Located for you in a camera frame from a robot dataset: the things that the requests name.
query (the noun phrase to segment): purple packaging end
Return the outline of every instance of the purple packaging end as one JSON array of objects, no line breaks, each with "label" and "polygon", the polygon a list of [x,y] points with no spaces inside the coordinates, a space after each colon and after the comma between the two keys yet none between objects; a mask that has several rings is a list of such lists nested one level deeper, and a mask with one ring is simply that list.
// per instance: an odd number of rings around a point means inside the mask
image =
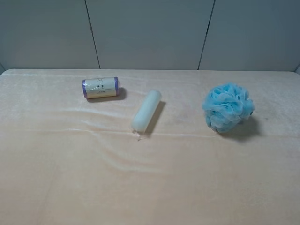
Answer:
[{"label": "purple packaging end", "polygon": [[116,94],[119,95],[119,85],[118,85],[118,77],[114,77],[114,86],[116,88]]},{"label": "purple packaging end", "polygon": [[83,90],[83,95],[86,99],[88,99],[88,94],[86,93],[85,90],[85,80],[82,80],[82,90]]}]

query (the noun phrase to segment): beige blanket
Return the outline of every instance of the beige blanket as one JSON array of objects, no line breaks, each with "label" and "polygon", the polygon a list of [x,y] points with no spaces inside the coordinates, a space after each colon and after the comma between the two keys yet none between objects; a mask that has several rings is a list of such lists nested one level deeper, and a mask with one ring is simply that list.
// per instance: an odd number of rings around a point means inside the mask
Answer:
[{"label": "beige blanket", "polygon": [[[119,97],[87,101],[82,79],[117,76]],[[256,110],[207,127],[217,85]],[[146,139],[130,122],[151,89]],[[300,76],[291,72],[9,70],[0,76],[0,225],[298,225]]]}]

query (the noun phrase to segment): white tampon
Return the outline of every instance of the white tampon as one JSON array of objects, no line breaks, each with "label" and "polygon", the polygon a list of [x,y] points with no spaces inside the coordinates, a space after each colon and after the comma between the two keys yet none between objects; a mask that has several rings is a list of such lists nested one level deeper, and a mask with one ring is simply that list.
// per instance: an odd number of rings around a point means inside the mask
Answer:
[{"label": "white tampon", "polygon": [[158,90],[151,90],[147,94],[144,102],[137,111],[135,118],[131,122],[133,130],[144,133],[159,104],[161,93]]}]

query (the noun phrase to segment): blue mesh sponge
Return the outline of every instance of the blue mesh sponge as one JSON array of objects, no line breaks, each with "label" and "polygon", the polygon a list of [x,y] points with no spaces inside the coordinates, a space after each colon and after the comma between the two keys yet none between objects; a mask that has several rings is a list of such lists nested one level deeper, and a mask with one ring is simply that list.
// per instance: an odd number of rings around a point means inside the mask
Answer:
[{"label": "blue mesh sponge", "polygon": [[224,133],[235,127],[242,119],[248,119],[254,108],[249,92],[234,83],[227,83],[210,90],[202,109],[207,125],[214,131]]}]

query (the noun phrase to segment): wall seam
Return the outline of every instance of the wall seam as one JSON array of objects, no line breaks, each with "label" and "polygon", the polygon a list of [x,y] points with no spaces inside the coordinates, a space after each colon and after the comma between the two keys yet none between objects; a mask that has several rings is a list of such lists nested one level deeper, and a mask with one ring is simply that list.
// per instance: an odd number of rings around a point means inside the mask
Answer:
[{"label": "wall seam", "polygon": [[199,70],[199,68],[200,68],[200,64],[201,64],[201,60],[202,60],[202,56],[203,56],[203,51],[204,51],[204,47],[205,47],[205,43],[206,43],[207,34],[208,34],[209,29],[210,29],[210,22],[211,22],[212,14],[214,12],[214,8],[215,8],[215,3],[216,3],[216,0],[214,0],[214,3],[212,4],[211,13],[210,13],[210,20],[208,21],[208,24],[207,24],[206,34],[205,34],[204,43],[203,43],[203,47],[202,47],[202,51],[201,51],[201,55],[200,55],[197,70]]},{"label": "wall seam", "polygon": [[95,42],[94,33],[93,33],[93,27],[92,27],[92,24],[90,22],[90,14],[89,14],[88,5],[86,3],[86,0],[84,0],[84,3],[85,3],[86,12],[88,14],[88,20],[89,20],[89,25],[90,25],[90,32],[92,33],[92,37],[93,37],[93,43],[94,43],[94,48],[95,48],[96,57],[97,57],[97,61],[98,61],[98,66],[99,66],[99,69],[101,69],[100,62],[99,62],[99,57],[98,57],[98,52],[97,52],[97,47],[96,47],[96,42]]},{"label": "wall seam", "polygon": [[294,70],[294,72],[300,75],[300,63],[297,66],[297,68]]},{"label": "wall seam", "polygon": [[2,69],[3,69],[4,71],[6,71],[6,69],[5,69],[4,66],[1,64],[1,62],[0,62],[0,67],[2,67]]}]

